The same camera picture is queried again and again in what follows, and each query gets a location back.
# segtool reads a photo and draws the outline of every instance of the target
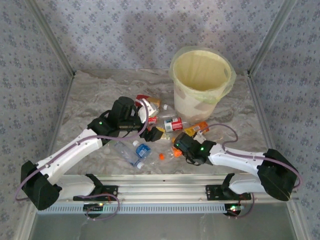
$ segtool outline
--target gray marble surface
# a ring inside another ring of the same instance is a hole
[[[174,105],[173,81],[170,80],[167,70],[77,71],[54,150],[57,151],[69,143],[87,127],[92,119],[111,109],[113,102],[118,97],[127,96],[134,99],[137,94],[159,97],[163,103]],[[247,86],[246,76],[237,76],[232,91],[217,104],[207,122],[209,124],[225,123],[236,130],[239,141],[230,144],[231,148],[252,152],[264,152],[267,149]],[[222,126],[213,127],[205,136],[208,140],[218,143],[234,138],[233,133]],[[227,174],[238,172],[224,166],[205,164],[196,167],[187,164],[183,157],[173,158],[171,141],[159,140],[150,142],[148,145],[152,148],[154,155],[147,160],[141,170],[133,168],[112,149],[104,146],[85,157],[67,174]],[[164,153],[165,160],[159,160],[158,153]]]

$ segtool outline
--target patterned wallpaper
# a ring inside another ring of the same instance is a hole
[[[304,177],[301,203],[320,240],[320,2],[299,0],[254,76],[276,147]]]
[[[36,0],[75,70],[167,68],[183,46],[248,69],[283,0]]]
[[[0,239],[10,240],[21,165],[46,156],[70,77],[23,0],[1,0],[0,10]]]

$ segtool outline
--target enclosure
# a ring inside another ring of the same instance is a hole
[[[0,7],[1,239],[28,239],[29,235],[30,239],[43,239],[42,226],[52,222],[62,232],[67,231],[62,230],[64,223],[57,221],[59,214],[67,215],[66,221],[78,221],[74,212],[51,209],[41,215],[29,202],[14,201],[22,164],[28,160],[36,163],[67,144],[120,95],[134,97],[143,93],[139,90],[157,89],[155,94],[162,93],[173,103],[168,68],[174,54],[184,46],[220,52],[237,73],[232,91],[210,117],[213,123],[227,123],[237,130],[242,140],[233,147],[246,151],[277,149],[303,176],[302,187],[288,204],[257,196],[261,202],[256,208],[265,213],[264,221],[269,228],[286,229],[282,239],[320,239],[319,1],[2,0]],[[128,83],[138,87],[128,88]],[[96,96],[104,105],[93,100]],[[217,135],[229,137],[219,129],[211,134],[212,140]],[[130,204],[141,198],[149,207],[188,207],[186,204],[205,198],[205,192],[198,188],[221,181],[220,174],[229,173],[226,168],[203,166],[194,170],[185,166],[183,159],[162,164],[159,172],[149,169],[140,175],[125,164],[115,165],[113,158],[106,162],[105,151],[96,151],[68,174],[100,174],[103,181],[122,186],[119,193]],[[119,176],[125,178],[123,183]],[[158,182],[163,180],[167,181],[163,185]],[[189,188],[187,182],[191,180],[197,189]],[[130,192],[131,181],[140,186],[134,188],[136,192]],[[145,181],[158,184],[163,197],[154,197],[154,188],[141,186]],[[205,202],[197,204],[207,207]],[[214,211],[193,210],[184,212],[181,220],[189,233],[168,229],[164,234],[160,230],[179,217],[179,212],[168,213],[142,211],[136,218],[145,228],[148,222],[158,222],[158,228],[149,230],[160,239],[228,239],[239,231],[244,237],[247,229],[247,237],[259,239],[254,238],[253,229],[262,231],[261,225],[248,223],[261,218],[257,212],[248,220],[231,223]],[[162,214],[167,214],[167,222],[162,222]],[[133,221],[130,214],[117,217],[123,223]],[[275,225],[272,217],[282,225]],[[112,223],[115,228],[119,227],[117,221]],[[201,231],[193,229],[193,222]],[[84,224],[78,239],[88,239],[85,234],[104,228],[90,228],[81,221],[78,224]],[[214,230],[204,234],[203,229],[213,224]],[[234,232],[223,235],[221,229],[228,225]],[[151,239],[148,234],[139,236],[136,230],[131,232],[132,238]],[[55,231],[49,231],[53,239],[57,237]],[[125,231],[121,235],[123,239],[128,236]],[[276,239],[267,232],[261,233],[263,237]]]

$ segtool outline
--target white plastic bucket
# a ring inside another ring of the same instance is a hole
[[[174,108],[189,123],[208,119],[236,80],[225,57],[198,46],[181,48],[171,61],[169,75],[174,82]]]

